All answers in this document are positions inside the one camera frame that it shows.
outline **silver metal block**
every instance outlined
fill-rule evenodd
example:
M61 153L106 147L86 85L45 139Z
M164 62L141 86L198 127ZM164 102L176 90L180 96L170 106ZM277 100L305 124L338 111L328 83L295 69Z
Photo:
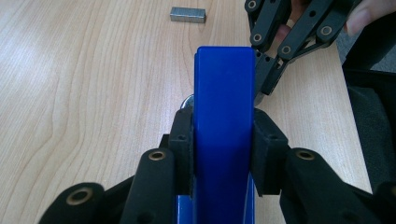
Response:
M205 23L206 12L201 8L172 7L171 21Z

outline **table surface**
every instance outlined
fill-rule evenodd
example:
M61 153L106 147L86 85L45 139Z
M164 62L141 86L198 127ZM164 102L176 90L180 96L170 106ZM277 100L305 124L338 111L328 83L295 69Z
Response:
M205 8L206 24L171 7ZM80 182L134 174L193 91L199 46L248 46L242 0L0 0L0 222L37 222ZM290 65L264 109L292 147L370 191L335 45ZM257 223L281 223L278 198Z

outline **wood grain surface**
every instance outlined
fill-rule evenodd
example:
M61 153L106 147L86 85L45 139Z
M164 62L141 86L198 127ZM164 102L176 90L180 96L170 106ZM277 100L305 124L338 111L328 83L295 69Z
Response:
M171 22L206 9L206 24ZM0 222L37 223L80 182L134 174L193 90L199 46L248 46L243 0L0 0ZM292 147L370 190L335 46L292 64L263 108ZM281 223L277 197L257 223Z

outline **blue block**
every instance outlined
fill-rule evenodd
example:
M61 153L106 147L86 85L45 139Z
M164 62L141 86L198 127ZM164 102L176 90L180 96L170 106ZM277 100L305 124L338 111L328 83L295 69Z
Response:
M177 196L177 224L192 224L192 200L189 195Z
M255 191L254 191L254 181L253 177L249 175L248 184L247 184L247 204L245 209L245 224L254 224L255 223Z
M254 63L245 47L200 47L195 54L194 223L245 221Z

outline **human hand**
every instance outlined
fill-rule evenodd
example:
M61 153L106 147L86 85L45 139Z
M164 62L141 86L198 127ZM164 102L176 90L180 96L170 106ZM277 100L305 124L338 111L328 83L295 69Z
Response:
M366 25L394 11L396 0L362 0L349 15L345 30L348 35L355 35Z
M291 0L290 19L296 22L311 0ZM345 30L349 35L355 35L371 22L396 11L396 0L362 0L349 15ZM290 32L290 27L281 25L276 33L276 40L281 42Z

